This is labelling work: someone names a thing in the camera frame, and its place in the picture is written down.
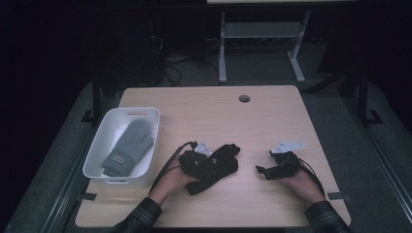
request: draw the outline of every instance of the wooden table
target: wooden table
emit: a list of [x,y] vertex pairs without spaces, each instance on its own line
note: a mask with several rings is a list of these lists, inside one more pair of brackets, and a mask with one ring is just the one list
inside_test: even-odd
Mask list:
[[[239,96],[248,95],[242,103]],[[162,206],[155,227],[295,227],[307,226],[305,204],[278,181],[266,181],[255,168],[275,166],[269,151],[280,141],[303,142],[295,153],[316,171],[326,193],[339,192],[315,129],[294,86],[215,86],[131,88],[120,107],[155,107],[160,111],[160,147],[156,173],[177,147],[206,140],[211,150],[234,143],[238,172],[189,196],[185,189]],[[91,181],[76,223],[113,226],[147,196],[146,188],[104,188]],[[349,224],[342,199],[330,201]]]

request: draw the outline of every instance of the dark background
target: dark background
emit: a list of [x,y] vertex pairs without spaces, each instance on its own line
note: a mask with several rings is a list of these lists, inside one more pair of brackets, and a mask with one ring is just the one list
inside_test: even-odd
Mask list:
[[[219,23],[217,12],[185,17],[163,12],[153,20],[153,12],[107,9],[102,2],[0,1],[0,231],[87,83],[98,77],[106,95],[155,85],[161,62],[152,53],[150,34],[176,47],[219,38],[219,30],[210,26]],[[338,72],[360,56],[368,60],[368,77],[412,132],[412,10],[407,2],[316,9],[305,40],[328,41],[320,71]],[[267,14],[254,16],[259,20]]]

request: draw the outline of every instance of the black device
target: black device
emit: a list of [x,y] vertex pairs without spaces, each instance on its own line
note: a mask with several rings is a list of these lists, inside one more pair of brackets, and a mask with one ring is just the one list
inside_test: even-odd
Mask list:
[[256,166],[257,171],[263,174],[267,180],[277,180],[281,178],[293,177],[299,170],[302,170],[312,178],[312,180],[318,185],[321,193],[325,196],[324,187],[322,186],[321,181],[319,181],[313,169],[311,168],[311,171],[302,165],[302,163],[305,163],[309,166],[308,163],[298,158],[297,155],[292,151],[284,153],[273,153],[272,151],[270,151],[269,153],[270,156],[275,159],[275,162],[278,164],[278,166],[272,168]]
[[179,157],[180,165],[178,167],[181,167],[185,174],[199,179],[198,182],[188,183],[186,185],[190,195],[195,195],[206,190],[221,178],[238,170],[239,166],[235,155],[240,151],[240,148],[236,145],[225,144],[210,156],[207,156],[195,151],[195,148],[198,146],[196,142],[188,142],[179,147],[169,158],[155,178],[151,191],[167,172],[176,168],[169,168],[169,165],[187,145],[191,146],[191,150],[186,150],[182,156]]

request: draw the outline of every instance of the black glove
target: black glove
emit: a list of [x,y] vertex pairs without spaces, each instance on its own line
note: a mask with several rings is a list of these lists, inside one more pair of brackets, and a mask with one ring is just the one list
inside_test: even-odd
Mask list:
[[179,158],[182,171],[200,180],[187,185],[189,194],[200,193],[221,178],[236,172],[239,166],[234,156],[239,151],[240,148],[234,144],[221,146],[209,157],[192,150],[185,151]]

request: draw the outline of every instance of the gray carpet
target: gray carpet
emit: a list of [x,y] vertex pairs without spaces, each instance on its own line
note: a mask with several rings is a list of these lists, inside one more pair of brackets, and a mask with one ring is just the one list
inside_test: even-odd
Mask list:
[[[298,60],[303,73],[307,75],[306,83],[298,83],[294,79],[285,55],[286,46],[281,45],[275,49],[259,48],[258,52],[243,56],[229,56],[226,85],[293,84],[299,89],[307,88],[327,77],[327,74],[317,73],[324,48],[325,45],[322,44],[307,44],[302,47]],[[218,85],[217,56],[208,56],[206,61],[192,60],[174,65],[182,73],[180,84]],[[174,70],[169,70],[169,73],[177,79],[178,74]],[[159,84],[168,85],[170,83],[166,79]],[[316,94],[303,94],[302,98],[337,184],[341,192],[347,195],[346,204],[352,217],[351,228],[355,232],[412,232],[412,225],[400,208],[380,169],[374,150],[348,104],[356,96],[350,99],[340,97],[337,94],[339,86],[340,82],[336,82]],[[388,107],[379,89],[372,85],[369,93],[369,107],[373,107],[385,122],[372,125],[370,131],[376,136],[399,178],[411,190],[411,183],[408,181],[411,172],[407,167],[412,159],[411,135]],[[121,92],[115,98],[104,97],[104,110],[115,108],[120,98]],[[79,207],[77,195],[85,189],[88,180],[81,170],[72,168],[85,158],[96,130],[90,123],[81,122],[85,111],[91,110],[91,103],[91,87],[88,85],[73,106],[21,201],[11,221],[11,232],[107,231],[79,228],[74,222]],[[66,183],[72,188],[62,192]],[[61,207],[61,215],[50,216],[50,213],[56,213],[54,205]],[[287,229],[287,232],[311,230],[295,228]]]

